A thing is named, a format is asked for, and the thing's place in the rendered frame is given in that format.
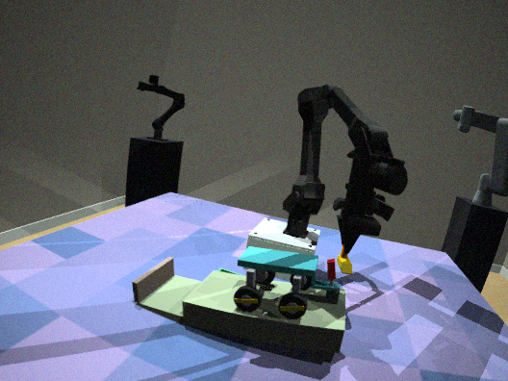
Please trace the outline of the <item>cyan wheeled trolley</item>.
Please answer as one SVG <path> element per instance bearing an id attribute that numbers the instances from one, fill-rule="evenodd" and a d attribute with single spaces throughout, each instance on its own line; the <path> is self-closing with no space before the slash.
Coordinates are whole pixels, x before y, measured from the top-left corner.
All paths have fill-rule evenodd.
<path id="1" fill-rule="evenodd" d="M 238 267 L 248 267 L 245 285 L 234 294 L 235 305 L 242 311 L 254 312 L 262 303 L 262 294 L 256 289 L 260 285 L 270 284 L 276 272 L 291 275 L 292 292 L 282 296 L 278 309 L 283 317 L 301 318 L 307 308 L 307 299 L 301 290 L 311 289 L 337 291 L 339 283 L 330 286 L 330 282 L 316 280 L 318 255 L 301 254 L 290 251 L 276 251 L 249 246 L 237 259 Z"/>

